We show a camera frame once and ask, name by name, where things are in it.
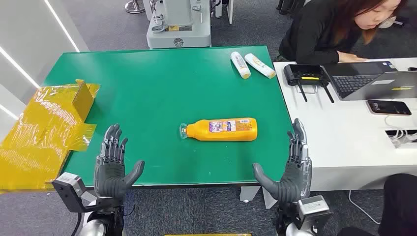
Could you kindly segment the person's hand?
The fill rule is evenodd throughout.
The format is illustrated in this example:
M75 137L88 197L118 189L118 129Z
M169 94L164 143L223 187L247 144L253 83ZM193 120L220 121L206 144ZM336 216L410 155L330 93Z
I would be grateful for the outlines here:
M340 52L340 51L337 51L337 53L338 53L340 63L365 62L368 60L366 58L360 58L354 54L349 54L349 53Z

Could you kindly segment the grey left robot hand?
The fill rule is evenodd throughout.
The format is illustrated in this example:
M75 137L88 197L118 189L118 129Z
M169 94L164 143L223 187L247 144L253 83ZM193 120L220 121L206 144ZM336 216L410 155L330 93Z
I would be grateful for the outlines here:
M145 162L139 160L129 173L125 173L124 156L128 138L121 139L121 134L119 124L110 125L96 157L94 190L101 198L124 198L126 191L142 175L145 167Z

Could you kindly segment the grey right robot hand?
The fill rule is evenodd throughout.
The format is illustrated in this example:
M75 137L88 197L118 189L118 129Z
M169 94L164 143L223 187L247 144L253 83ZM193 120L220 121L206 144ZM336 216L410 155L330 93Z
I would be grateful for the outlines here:
M253 163L252 171L257 182L280 204L297 202L309 197L312 180L312 160L309 157L307 135L302 122L296 118L288 130L289 154L280 181L269 178L260 164Z

